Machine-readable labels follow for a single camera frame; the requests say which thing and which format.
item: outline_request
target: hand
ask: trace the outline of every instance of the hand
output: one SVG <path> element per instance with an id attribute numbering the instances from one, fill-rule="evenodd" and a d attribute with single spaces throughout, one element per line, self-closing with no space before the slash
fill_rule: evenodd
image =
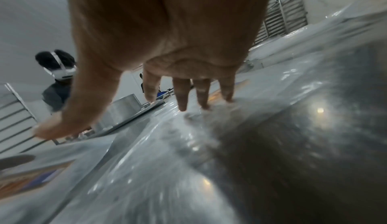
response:
<path id="1" fill-rule="evenodd" d="M 261 26 L 268 0 L 69 0 L 78 65 L 62 112 L 36 136 L 54 139 L 86 128 L 110 104 L 124 71 L 144 64 L 144 93 L 156 98 L 162 76 L 173 78 L 185 111 L 190 80 L 207 108 L 210 79 L 225 100 Z"/>

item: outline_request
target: stainless steel container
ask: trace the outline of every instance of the stainless steel container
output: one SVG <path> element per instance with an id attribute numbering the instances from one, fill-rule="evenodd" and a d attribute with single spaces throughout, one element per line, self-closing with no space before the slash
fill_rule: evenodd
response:
<path id="1" fill-rule="evenodd" d="M 142 110 L 142 105 L 135 94 L 125 96 L 111 103 L 102 118 L 92 126 L 95 132 L 116 126 Z"/>

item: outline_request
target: metal rack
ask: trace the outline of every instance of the metal rack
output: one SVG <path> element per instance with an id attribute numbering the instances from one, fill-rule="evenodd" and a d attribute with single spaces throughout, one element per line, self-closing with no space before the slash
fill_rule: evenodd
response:
<path id="1" fill-rule="evenodd" d="M 306 14 L 303 0 L 269 0 L 265 18 L 253 46 L 306 26 Z"/>
<path id="2" fill-rule="evenodd" d="M 56 140 L 41 140 L 32 133 L 36 117 L 10 84 L 0 85 L 0 157 L 51 147 Z"/>

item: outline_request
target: clear plastic wrap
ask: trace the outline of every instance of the clear plastic wrap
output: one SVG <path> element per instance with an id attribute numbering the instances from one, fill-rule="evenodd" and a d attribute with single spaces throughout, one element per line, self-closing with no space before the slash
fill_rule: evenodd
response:
<path id="1" fill-rule="evenodd" d="M 384 12 L 337 21 L 231 104 L 217 83 L 210 111 L 171 100 L 52 223 L 384 223 L 386 45 Z"/>
<path id="2" fill-rule="evenodd" d="M 54 214 L 68 193 L 85 177 L 109 150 L 115 135 L 104 138 L 65 144 L 45 151 L 22 153 L 32 155 L 34 160 L 1 171 L 1 178 L 27 175 L 34 170 L 55 165 L 69 164 L 47 185 L 37 191 L 21 193 L 0 202 L 2 223 L 41 224 Z"/>

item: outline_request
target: stainless steel countertop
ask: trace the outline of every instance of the stainless steel countertop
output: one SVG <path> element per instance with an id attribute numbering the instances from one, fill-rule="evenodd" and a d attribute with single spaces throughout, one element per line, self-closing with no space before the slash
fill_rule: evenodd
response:
<path id="1" fill-rule="evenodd" d="M 182 143 L 165 124 L 159 130 L 176 137 L 121 153 L 131 152 L 151 114 L 137 118 L 52 223 L 385 223 L 386 57 L 385 13 L 344 20 L 270 57 L 309 65 L 278 92 L 278 104 L 250 101 L 255 112 L 236 127 L 206 122 L 200 113 L 182 118 L 193 131 L 212 132 L 216 147 Z M 298 66 L 288 61 L 255 74 L 287 77 L 288 69 Z M 99 189 L 101 175 L 119 165 L 124 174 L 105 178 L 111 182 Z"/>

